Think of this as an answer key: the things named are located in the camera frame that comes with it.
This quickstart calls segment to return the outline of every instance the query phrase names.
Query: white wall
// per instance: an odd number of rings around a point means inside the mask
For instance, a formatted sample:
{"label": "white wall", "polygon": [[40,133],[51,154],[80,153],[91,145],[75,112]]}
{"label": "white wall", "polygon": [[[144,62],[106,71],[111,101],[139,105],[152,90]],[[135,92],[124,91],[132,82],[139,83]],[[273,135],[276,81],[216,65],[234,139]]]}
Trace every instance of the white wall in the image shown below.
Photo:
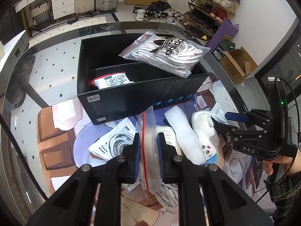
{"label": "white wall", "polygon": [[[170,5],[184,13],[188,0],[168,0]],[[291,28],[296,15],[286,0],[241,0],[236,17],[239,32],[233,42],[243,46],[259,65],[278,45]]]}

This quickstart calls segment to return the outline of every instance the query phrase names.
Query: adidas plastic bag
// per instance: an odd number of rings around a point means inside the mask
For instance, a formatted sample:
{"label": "adidas plastic bag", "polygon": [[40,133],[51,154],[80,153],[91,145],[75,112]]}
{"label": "adidas plastic bag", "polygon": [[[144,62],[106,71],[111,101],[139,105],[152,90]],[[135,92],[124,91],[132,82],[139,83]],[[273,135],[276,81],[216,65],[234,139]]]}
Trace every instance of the adidas plastic bag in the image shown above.
{"label": "adidas plastic bag", "polygon": [[187,78],[192,68],[208,51],[193,41],[173,37],[159,37],[147,31],[120,54],[153,65],[177,76]]}

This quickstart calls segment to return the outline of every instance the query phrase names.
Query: red sneaker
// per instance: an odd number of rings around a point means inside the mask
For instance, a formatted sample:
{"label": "red sneaker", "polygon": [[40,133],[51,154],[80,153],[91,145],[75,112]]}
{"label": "red sneaker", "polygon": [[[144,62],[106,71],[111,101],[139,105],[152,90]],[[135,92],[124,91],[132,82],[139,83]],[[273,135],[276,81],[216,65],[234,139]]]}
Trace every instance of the red sneaker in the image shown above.
{"label": "red sneaker", "polygon": [[219,15],[219,10],[220,10],[219,8],[214,7],[214,8],[212,9],[210,15],[211,15],[212,17],[216,18],[216,16]]}
{"label": "red sneaker", "polygon": [[219,21],[219,22],[223,22],[225,19],[227,19],[227,13],[219,8],[218,9],[218,12],[219,14],[216,16],[216,19]]}

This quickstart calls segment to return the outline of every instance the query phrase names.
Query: plaid sleeve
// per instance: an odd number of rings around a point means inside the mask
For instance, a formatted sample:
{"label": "plaid sleeve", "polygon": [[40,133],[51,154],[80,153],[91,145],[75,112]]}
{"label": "plaid sleeve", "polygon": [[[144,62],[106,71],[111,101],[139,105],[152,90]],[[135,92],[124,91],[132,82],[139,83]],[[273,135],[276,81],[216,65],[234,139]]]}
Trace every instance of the plaid sleeve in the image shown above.
{"label": "plaid sleeve", "polygon": [[288,214],[297,200],[301,189],[301,172],[286,176],[283,182],[270,190],[271,201],[276,205],[273,215],[274,224],[278,225]]}

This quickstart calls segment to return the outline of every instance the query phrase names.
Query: red stripe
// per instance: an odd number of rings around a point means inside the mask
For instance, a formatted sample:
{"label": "red stripe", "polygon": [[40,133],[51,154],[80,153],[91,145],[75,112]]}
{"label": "red stripe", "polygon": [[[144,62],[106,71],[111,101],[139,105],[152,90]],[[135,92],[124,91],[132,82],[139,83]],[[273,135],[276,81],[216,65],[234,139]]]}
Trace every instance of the red stripe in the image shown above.
{"label": "red stripe", "polygon": [[146,189],[148,190],[148,181],[146,175],[146,166],[145,166],[145,154],[144,154],[144,129],[145,129],[145,116],[144,112],[142,113],[142,159],[143,159],[143,169],[144,169],[144,180],[146,182]]}

